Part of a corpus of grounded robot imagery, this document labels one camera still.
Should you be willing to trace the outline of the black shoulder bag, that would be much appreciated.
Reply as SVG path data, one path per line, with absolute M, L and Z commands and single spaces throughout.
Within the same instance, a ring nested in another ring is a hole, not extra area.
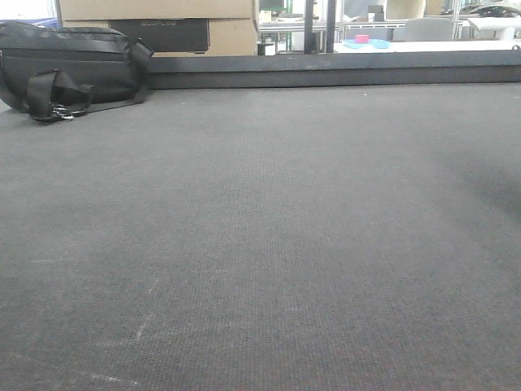
M 1 23 L 1 99 L 51 123 L 142 103 L 153 50 L 114 29 Z

